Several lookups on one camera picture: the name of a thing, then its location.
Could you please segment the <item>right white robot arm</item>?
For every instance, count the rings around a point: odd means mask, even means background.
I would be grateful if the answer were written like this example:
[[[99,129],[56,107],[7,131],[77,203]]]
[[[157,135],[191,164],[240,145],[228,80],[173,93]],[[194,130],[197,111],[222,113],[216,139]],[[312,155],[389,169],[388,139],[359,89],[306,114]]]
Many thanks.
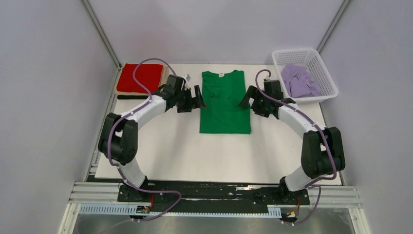
[[[293,202],[298,191],[318,181],[335,179],[345,168],[340,130],[317,124],[293,99],[284,98],[278,80],[265,80],[264,89],[249,86],[239,106],[249,106],[254,114],[262,117],[274,116],[302,139],[300,166],[280,180],[278,197],[283,203]]]

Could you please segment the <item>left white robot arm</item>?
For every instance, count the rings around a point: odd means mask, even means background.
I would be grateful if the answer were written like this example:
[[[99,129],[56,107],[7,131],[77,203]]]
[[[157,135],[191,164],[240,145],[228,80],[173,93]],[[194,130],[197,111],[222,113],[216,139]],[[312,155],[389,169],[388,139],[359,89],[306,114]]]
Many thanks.
[[[173,107],[178,113],[206,107],[200,86],[190,88],[189,78],[189,75],[169,75],[167,82],[150,93],[143,103],[120,115],[109,113],[105,117],[98,150],[118,170],[123,183],[131,188],[130,194],[137,201],[144,201],[149,193],[154,193],[149,190],[147,176],[135,159],[140,129]]]

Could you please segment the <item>green t shirt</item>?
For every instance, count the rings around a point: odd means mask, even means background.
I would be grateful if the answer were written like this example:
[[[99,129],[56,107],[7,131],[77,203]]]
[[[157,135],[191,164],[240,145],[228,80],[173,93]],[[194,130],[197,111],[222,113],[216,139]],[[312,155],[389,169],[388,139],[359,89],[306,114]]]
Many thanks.
[[[206,108],[200,112],[201,134],[250,134],[250,110],[239,104],[246,94],[242,70],[229,73],[202,72],[202,96]]]

